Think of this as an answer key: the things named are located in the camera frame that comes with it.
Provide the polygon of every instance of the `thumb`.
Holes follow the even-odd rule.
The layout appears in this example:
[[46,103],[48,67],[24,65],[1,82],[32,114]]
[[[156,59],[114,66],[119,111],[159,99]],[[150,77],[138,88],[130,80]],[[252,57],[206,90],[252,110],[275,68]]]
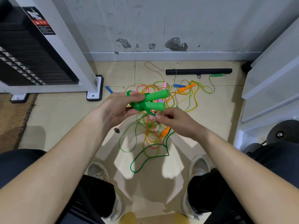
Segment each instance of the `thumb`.
[[166,117],[166,116],[162,116],[157,114],[156,115],[156,120],[159,121],[160,123],[162,123],[163,125],[166,125],[168,127],[171,127],[171,121],[172,119]]
[[142,93],[135,93],[130,95],[129,97],[126,97],[127,103],[139,102],[139,101],[143,101],[144,99],[145,99],[145,95]]

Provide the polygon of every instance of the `hand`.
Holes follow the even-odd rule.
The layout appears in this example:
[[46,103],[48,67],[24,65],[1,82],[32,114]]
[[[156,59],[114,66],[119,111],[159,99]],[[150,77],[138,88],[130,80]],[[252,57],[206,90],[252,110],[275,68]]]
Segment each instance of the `hand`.
[[127,117],[139,113],[133,107],[127,107],[131,102],[145,99],[144,94],[132,91],[130,96],[126,92],[111,94],[98,108],[103,110],[103,119],[110,128],[121,124]]
[[196,133],[201,125],[178,107],[166,108],[164,112],[156,115],[156,120],[171,127],[181,136],[195,140]]

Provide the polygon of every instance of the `black pants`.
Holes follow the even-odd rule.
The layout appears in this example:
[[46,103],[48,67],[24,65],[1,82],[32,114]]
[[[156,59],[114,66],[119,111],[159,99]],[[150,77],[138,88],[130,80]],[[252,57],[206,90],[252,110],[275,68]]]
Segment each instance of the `black pants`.
[[[278,142],[249,155],[284,180],[299,188],[299,145]],[[212,212],[205,224],[253,223],[219,171],[195,176],[188,185],[190,205],[198,212]]]
[[[45,154],[42,150],[18,149],[0,154],[0,188]],[[299,145],[288,142],[266,145],[250,154],[299,188]],[[205,224],[253,223],[220,173],[196,176],[188,185],[189,203],[198,212],[212,212]],[[60,224],[103,223],[115,201],[114,186],[84,175],[58,221]]]

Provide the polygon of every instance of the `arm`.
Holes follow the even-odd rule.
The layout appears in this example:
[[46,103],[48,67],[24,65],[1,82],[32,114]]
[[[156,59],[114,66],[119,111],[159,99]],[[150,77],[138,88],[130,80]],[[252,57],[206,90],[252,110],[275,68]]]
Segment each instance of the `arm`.
[[144,94],[114,93],[77,123],[48,153],[0,190],[1,223],[55,223],[108,131],[138,113]]
[[166,109],[164,115],[156,116],[159,122],[203,147],[255,223],[298,222],[299,189],[195,122],[181,109]]

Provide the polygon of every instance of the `white baseboard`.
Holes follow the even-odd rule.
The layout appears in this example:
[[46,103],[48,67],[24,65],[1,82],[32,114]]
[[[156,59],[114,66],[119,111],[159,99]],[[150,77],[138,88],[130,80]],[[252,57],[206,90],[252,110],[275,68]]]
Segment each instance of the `white baseboard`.
[[88,61],[245,61],[255,60],[262,52],[83,52]]

